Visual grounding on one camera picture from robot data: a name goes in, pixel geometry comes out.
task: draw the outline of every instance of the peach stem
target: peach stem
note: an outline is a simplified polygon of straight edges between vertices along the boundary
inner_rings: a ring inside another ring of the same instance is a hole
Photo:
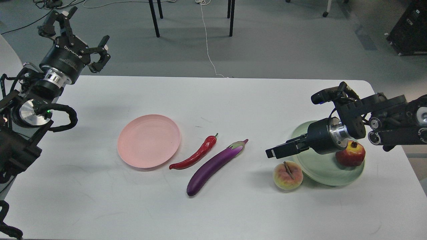
[[[288,164],[286,163],[286,161],[284,161],[283,164],[285,165],[286,172],[291,176],[291,178],[293,180],[295,180],[295,176],[291,173],[291,170],[289,169]]]

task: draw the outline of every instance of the fake fruit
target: fake fruit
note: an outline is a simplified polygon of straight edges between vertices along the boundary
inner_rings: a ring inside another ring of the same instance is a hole
[[[339,164],[346,167],[360,166],[365,159],[365,148],[355,141],[349,140],[347,148],[335,153]]]
[[[277,165],[273,171],[274,183],[284,190],[297,188],[301,185],[303,177],[301,167],[292,161]]]
[[[237,141],[232,143],[222,152],[213,156],[205,164],[203,164],[191,177],[190,182],[187,185],[188,196],[194,196],[200,191],[208,179],[214,175],[221,167],[237,157],[245,149],[245,144],[248,139],[244,141]]]
[[[207,137],[204,143],[197,150],[197,152],[195,152],[193,155],[191,155],[189,158],[185,159],[182,162],[171,164],[169,166],[169,169],[172,169],[172,168],[185,169],[196,164],[201,158],[203,158],[212,149],[212,147],[216,143],[217,136],[218,136],[218,133],[215,136]]]

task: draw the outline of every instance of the black chair leg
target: black chair leg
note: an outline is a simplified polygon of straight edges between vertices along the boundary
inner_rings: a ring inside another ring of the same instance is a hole
[[[233,23],[234,23],[234,5],[236,0],[231,0],[231,11],[230,11],[230,37],[233,36]]]
[[[159,27],[157,25],[156,12],[154,11],[153,0],[148,0],[148,3],[150,4],[151,16],[153,17],[154,30],[156,31],[156,36],[159,38],[160,33],[159,33]]]
[[[161,10],[161,0],[157,0],[157,7],[159,8],[160,19],[163,19],[163,11]]]
[[[231,8],[231,0],[228,0],[227,18],[230,18],[230,8]]]

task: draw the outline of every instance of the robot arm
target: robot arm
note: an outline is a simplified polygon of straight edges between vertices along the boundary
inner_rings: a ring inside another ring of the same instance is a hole
[[[109,36],[104,36],[98,47],[89,48],[73,34],[70,12],[51,11],[42,26],[40,36],[53,40],[53,46],[40,63],[42,72],[24,67],[16,77],[1,77],[3,99],[0,101],[0,183],[25,171],[41,154],[37,147],[47,131],[60,132],[77,124],[77,114],[70,106],[56,101],[68,84],[74,84],[85,66],[99,72],[110,59],[107,53]],[[59,22],[61,33],[56,38],[53,24]],[[98,53],[98,62],[91,63],[90,54]],[[14,84],[9,94],[4,80]],[[20,81],[21,90],[14,90]],[[52,127],[52,110],[68,113],[70,123]]]
[[[339,115],[316,121],[307,133],[266,150],[268,158],[284,158],[313,148],[318,154],[339,152],[348,139],[366,136],[370,142],[390,151],[396,145],[427,144],[427,95],[409,103],[401,95],[387,99],[379,93],[363,99],[341,82],[338,87],[324,89],[311,97],[313,104],[333,102]]]

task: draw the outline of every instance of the green plate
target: green plate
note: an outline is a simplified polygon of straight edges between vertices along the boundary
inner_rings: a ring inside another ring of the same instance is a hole
[[[298,126],[292,133],[292,138],[307,133],[308,126],[315,121]],[[302,171],[316,182],[329,186],[342,186],[355,181],[363,172],[365,161],[357,167],[345,167],[335,159],[335,153],[318,154],[313,149],[292,156],[301,166]]]

